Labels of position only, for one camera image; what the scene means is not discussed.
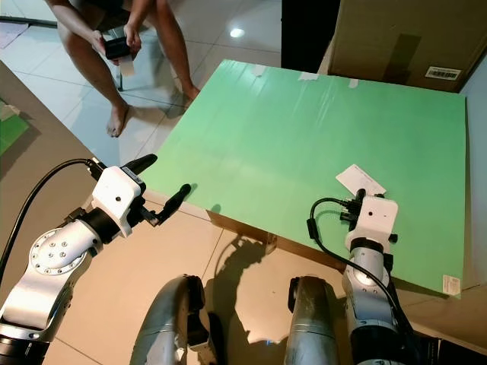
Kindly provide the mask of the white key card tag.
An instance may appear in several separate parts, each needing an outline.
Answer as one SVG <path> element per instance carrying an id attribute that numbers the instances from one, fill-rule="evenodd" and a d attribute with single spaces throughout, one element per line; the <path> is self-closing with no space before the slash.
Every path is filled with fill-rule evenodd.
<path id="1" fill-rule="evenodd" d="M 352 164 L 350 167 L 345 168 L 344 171 L 337 175 L 336 179 L 353 195 L 358 194 L 361 190 L 365 190 L 366 194 L 369 195 L 385 195 L 387 192 L 381 184 L 357 164 Z"/>

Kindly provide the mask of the black handheld device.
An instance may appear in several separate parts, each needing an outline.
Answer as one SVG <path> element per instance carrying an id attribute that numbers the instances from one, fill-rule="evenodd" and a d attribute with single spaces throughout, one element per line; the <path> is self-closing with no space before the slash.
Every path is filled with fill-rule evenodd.
<path id="1" fill-rule="evenodd" d="M 122 59 L 134 59 L 142 48 L 142 39 L 129 40 L 125 36 L 104 41 L 105 59 L 111 62 L 121 62 Z"/>

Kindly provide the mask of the person's left hand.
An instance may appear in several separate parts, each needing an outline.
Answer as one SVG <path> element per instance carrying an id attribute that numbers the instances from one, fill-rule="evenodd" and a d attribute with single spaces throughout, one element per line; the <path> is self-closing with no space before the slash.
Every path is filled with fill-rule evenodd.
<path id="1" fill-rule="evenodd" d="M 139 34 L 139 25 L 127 24 L 124 27 L 124 35 L 129 55 L 132 58 L 136 58 L 137 53 L 142 49 L 142 36 Z"/>

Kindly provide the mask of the person's right hand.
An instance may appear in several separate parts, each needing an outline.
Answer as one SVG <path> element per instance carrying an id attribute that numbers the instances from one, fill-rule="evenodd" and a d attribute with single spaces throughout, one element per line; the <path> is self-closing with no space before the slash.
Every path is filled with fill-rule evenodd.
<path id="1" fill-rule="evenodd" d="M 88 42 L 91 43 L 91 46 L 93 46 L 95 51 L 97 51 L 98 55 L 107 55 L 107 45 L 105 44 L 105 39 L 100 32 L 96 30 L 91 32 L 91 34 L 88 35 Z"/>

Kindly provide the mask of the white hanging tag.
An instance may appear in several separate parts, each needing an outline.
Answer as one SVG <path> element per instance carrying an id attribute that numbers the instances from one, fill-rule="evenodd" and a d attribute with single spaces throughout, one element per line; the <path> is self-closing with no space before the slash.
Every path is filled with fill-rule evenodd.
<path id="1" fill-rule="evenodd" d="M 123 77 L 131 77 L 135 75 L 135 62 L 131 56 L 124 56 L 118 59 L 119 73 Z"/>

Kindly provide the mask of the green table cover board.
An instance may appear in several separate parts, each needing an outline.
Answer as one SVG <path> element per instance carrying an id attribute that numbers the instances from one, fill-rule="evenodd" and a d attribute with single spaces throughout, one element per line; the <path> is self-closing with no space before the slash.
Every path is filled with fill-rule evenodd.
<path id="1" fill-rule="evenodd" d="M 142 173 L 147 188 L 194 189 L 191 205 L 312 246 L 319 198 L 357 164 L 399 205 L 393 276 L 442 293 L 465 271 L 466 98 L 428 88 L 223 60 Z"/>

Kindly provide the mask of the grey robot left leg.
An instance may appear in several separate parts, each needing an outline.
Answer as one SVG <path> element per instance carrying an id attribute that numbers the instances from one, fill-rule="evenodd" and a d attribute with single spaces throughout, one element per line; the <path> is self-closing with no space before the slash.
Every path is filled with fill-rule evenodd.
<path id="1" fill-rule="evenodd" d="M 194 351 L 201 365 L 217 365 L 215 346 L 205 327 L 204 286 L 195 275 L 168 281 L 151 303 L 129 365 L 186 365 Z"/>

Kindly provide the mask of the grey robot leg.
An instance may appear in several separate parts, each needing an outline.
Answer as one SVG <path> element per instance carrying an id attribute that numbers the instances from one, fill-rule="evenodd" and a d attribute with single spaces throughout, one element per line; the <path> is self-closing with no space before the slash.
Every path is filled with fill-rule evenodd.
<path id="1" fill-rule="evenodd" d="M 195 275 L 168 281 L 151 303 L 129 365 L 186 365 L 194 351 L 201 365 L 217 365 L 215 346 L 205 327 L 204 286 Z"/>
<path id="2" fill-rule="evenodd" d="M 291 279 L 288 308 L 292 319 L 283 365 L 340 365 L 333 299 L 332 286 L 322 278 Z"/>

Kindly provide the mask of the grey robot right leg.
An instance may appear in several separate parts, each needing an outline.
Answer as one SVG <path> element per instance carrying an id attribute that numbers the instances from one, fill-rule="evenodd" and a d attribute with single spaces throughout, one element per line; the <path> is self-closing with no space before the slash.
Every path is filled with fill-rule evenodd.
<path id="1" fill-rule="evenodd" d="M 288 308 L 292 319 L 283 365 L 340 365 L 333 299 L 332 286 L 322 278 L 291 279 Z"/>

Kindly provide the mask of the small white corner sticker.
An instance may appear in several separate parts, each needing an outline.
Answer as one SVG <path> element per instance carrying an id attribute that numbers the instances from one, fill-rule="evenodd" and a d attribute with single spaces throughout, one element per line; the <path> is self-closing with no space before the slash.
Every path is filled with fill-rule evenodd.
<path id="1" fill-rule="evenodd" d="M 460 279 L 451 277 L 451 275 L 442 275 L 442 292 L 448 296 L 456 296 L 462 292 Z"/>

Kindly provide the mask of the person's bare left leg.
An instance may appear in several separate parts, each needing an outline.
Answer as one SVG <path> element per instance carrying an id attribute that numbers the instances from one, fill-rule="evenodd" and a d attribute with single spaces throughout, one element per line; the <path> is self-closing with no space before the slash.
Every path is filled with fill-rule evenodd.
<path id="1" fill-rule="evenodd" d="M 184 35 L 168 0 L 157 0 L 156 18 L 157 28 L 161 34 L 161 45 L 180 81 L 182 94 L 185 95 L 187 102 L 191 103 L 198 97 L 199 89 L 191 78 Z"/>

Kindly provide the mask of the white barcode label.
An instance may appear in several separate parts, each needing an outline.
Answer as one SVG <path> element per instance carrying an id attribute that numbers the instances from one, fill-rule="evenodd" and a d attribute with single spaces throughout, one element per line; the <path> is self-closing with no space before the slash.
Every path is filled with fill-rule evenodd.
<path id="1" fill-rule="evenodd" d="M 429 66 L 425 71 L 425 77 L 454 82 L 459 79 L 460 73 L 462 70 L 459 69 Z"/>

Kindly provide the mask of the large brown cardboard box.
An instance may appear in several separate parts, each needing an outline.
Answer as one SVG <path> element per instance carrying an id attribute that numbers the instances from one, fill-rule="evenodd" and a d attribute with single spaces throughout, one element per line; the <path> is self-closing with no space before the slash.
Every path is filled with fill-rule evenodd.
<path id="1" fill-rule="evenodd" d="M 341 0 L 328 74 L 459 93 L 487 52 L 487 0 Z M 462 70 L 454 82 L 429 66 Z"/>

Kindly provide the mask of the black cabinet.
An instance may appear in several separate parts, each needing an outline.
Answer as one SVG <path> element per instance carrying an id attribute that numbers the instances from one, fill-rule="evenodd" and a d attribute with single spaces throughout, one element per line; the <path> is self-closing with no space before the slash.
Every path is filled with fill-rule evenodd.
<path id="1" fill-rule="evenodd" d="M 319 72 L 335 31 L 340 1 L 282 0 L 282 68 Z"/>

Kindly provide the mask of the white floor sheet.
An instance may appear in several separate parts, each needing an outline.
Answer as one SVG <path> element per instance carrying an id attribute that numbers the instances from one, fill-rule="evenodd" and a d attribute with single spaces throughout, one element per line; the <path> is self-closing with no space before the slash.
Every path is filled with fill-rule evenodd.
<path id="1" fill-rule="evenodd" d="M 7 48 L 22 33 L 27 31 L 29 24 L 24 22 L 0 22 L 0 48 Z"/>

